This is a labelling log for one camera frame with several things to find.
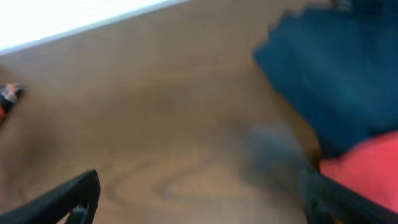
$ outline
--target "wood grain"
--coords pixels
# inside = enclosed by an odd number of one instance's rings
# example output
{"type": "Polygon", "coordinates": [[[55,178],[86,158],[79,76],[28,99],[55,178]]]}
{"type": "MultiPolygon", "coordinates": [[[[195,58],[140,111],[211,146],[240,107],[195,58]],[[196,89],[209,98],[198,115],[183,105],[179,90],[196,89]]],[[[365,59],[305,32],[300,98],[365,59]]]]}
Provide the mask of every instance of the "wood grain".
{"type": "Polygon", "coordinates": [[[251,59],[267,27],[306,0],[194,0],[0,57],[25,97],[0,133],[8,208],[95,168],[95,223],[304,223],[248,182],[252,125],[312,130],[251,59]]]}

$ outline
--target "red cloth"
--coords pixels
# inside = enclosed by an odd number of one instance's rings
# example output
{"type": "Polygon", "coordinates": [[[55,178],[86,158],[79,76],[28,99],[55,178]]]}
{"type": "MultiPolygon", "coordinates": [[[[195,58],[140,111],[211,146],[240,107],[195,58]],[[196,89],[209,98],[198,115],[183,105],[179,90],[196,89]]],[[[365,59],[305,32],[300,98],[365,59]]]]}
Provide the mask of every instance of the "red cloth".
{"type": "Polygon", "coordinates": [[[320,163],[323,175],[398,213],[398,131],[367,140],[320,163]]]}

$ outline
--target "brown wooden surface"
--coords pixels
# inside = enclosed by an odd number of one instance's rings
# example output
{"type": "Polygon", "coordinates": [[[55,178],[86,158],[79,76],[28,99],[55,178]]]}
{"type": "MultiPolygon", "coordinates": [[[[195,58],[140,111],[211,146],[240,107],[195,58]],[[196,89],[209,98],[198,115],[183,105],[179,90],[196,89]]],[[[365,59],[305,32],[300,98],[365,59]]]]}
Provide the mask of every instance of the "brown wooden surface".
{"type": "Polygon", "coordinates": [[[0,132],[2,188],[15,207],[95,168],[95,223],[304,223],[245,182],[242,134],[310,128],[251,58],[267,28],[305,0],[194,0],[0,57],[25,97],[0,132]]]}

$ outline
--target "red fabric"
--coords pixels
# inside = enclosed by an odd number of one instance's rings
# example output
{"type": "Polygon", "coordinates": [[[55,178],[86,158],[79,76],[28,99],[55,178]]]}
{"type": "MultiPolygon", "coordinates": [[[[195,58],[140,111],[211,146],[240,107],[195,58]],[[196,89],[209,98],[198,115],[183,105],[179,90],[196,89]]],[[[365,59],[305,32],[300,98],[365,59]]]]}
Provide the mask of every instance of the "red fabric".
{"type": "Polygon", "coordinates": [[[367,140],[320,163],[323,175],[398,212],[398,131],[367,140]]]}

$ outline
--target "blue cloth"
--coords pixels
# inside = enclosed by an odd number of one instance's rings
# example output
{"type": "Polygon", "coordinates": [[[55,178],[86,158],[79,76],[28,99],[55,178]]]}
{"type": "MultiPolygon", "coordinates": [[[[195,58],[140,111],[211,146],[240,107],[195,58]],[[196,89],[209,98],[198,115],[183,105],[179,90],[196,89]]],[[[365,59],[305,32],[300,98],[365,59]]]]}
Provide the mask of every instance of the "blue cloth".
{"type": "Polygon", "coordinates": [[[398,129],[398,1],[361,3],[352,12],[285,16],[254,52],[275,90],[312,125],[327,157],[398,129]]]}

